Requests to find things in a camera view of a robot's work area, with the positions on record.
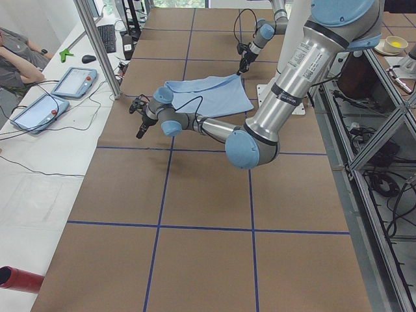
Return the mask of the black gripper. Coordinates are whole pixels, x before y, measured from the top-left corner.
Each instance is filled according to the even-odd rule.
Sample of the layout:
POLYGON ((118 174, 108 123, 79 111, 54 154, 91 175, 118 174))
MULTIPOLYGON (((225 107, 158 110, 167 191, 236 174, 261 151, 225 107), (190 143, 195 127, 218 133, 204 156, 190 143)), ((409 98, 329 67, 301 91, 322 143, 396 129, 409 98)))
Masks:
POLYGON ((242 54, 242 59, 239 63, 239 68, 236 72, 237 75, 246 73, 250 69, 250 64, 256 60, 258 54, 253 53, 251 50, 247 50, 242 54))
POLYGON ((142 139, 142 137, 146 134, 149 127, 154 126, 157 123, 156 120, 150 118, 147 115, 142 115, 142 125, 139 127, 138 132, 136 134, 137 139, 142 139))

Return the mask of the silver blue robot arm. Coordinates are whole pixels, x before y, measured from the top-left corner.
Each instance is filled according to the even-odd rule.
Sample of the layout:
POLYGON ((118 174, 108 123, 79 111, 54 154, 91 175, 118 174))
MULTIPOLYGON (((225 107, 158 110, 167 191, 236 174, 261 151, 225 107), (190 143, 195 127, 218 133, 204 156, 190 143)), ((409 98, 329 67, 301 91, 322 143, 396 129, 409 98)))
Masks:
POLYGON ((279 131, 309 90, 328 72, 341 52, 363 51, 381 38, 383 1, 308 1, 302 5, 306 18, 286 13, 283 1, 273 1, 274 21, 260 20, 252 42, 241 44, 237 72, 228 77, 195 81, 168 81, 150 100, 140 96, 130 112, 142 123, 137 137, 159 124, 168 137, 190 130, 223 142, 228 160, 237 168, 251 169, 273 161, 280 150, 279 131), (251 109, 242 89, 247 72, 266 44, 277 34, 301 36, 288 60, 278 62, 257 112, 242 125, 220 120, 221 116, 251 109))
POLYGON ((250 64, 253 63, 259 54, 262 52, 266 44, 275 36, 285 34, 289 19, 285 8, 286 1, 271 0, 274 19, 267 21, 265 19, 257 19, 255 17, 255 27, 253 40, 247 44, 241 42, 235 34, 237 40, 237 53, 240 55, 239 68, 237 75, 246 73, 249 70, 250 64))

